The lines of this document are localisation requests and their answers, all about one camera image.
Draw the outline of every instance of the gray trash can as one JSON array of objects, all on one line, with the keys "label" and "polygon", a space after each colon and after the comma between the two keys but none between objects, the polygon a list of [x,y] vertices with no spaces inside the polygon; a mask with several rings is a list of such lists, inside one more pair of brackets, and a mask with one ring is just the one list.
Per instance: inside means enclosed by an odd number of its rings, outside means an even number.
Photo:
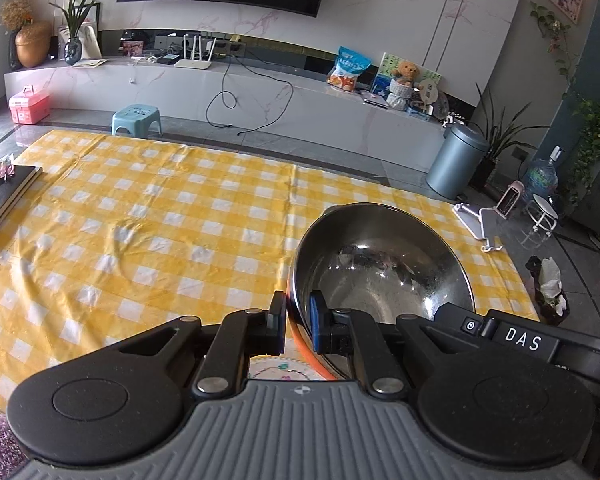
[{"label": "gray trash can", "polygon": [[461,123],[449,126],[445,137],[426,181],[433,191],[453,200],[469,184],[475,168],[489,151],[489,143]]}]

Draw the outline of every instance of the tablecloth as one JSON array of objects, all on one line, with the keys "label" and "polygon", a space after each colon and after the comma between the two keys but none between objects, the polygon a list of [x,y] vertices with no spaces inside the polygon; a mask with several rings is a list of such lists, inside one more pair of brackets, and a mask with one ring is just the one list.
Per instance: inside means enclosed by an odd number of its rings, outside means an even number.
[{"label": "tablecloth", "polygon": [[0,228],[0,408],[31,374],[173,317],[209,324],[267,308],[302,234],[334,204],[416,215],[460,259],[478,313],[537,319],[506,252],[482,253],[447,203],[257,156],[81,132],[50,132],[17,163],[44,173]]}]

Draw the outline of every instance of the green vine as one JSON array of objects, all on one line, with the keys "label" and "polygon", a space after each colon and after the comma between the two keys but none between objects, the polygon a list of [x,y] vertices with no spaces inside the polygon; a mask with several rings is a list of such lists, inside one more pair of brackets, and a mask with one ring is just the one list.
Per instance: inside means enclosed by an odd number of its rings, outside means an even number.
[{"label": "green vine", "polygon": [[565,193],[570,203],[576,205],[582,197],[579,193],[579,184],[589,192],[593,183],[591,170],[600,160],[600,103],[585,99],[575,88],[575,72],[578,68],[577,60],[580,54],[570,51],[568,31],[571,25],[565,25],[555,17],[555,13],[546,7],[531,2],[531,17],[536,20],[538,30],[543,38],[549,39],[547,52],[557,53],[555,64],[558,73],[567,81],[568,89],[562,94],[565,99],[570,94],[577,100],[573,111],[574,115],[581,115],[584,125],[580,130],[580,142],[576,152],[576,161],[571,168],[571,175]]}]

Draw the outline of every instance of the gray ribbed panel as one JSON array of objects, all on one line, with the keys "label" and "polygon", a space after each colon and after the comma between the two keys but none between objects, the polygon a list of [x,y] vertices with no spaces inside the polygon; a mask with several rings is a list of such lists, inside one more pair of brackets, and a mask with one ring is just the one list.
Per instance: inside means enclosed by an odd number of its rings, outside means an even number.
[{"label": "gray ribbed panel", "polygon": [[[308,387],[299,395],[296,390]],[[249,381],[230,400],[203,402],[173,440],[101,470],[27,464],[16,480],[370,480],[590,478],[573,463],[490,471],[446,453],[410,409],[352,382]]]}]

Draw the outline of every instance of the metal bowl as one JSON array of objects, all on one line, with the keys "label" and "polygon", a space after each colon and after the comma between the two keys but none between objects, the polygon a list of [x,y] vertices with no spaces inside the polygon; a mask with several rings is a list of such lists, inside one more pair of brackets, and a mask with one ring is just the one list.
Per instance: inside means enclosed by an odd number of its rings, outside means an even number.
[{"label": "metal bowl", "polygon": [[365,310],[389,324],[400,314],[433,319],[444,303],[475,310],[466,273],[445,241],[415,216],[381,204],[327,209],[298,245],[288,288],[291,314],[307,331],[316,289],[330,308]]}]

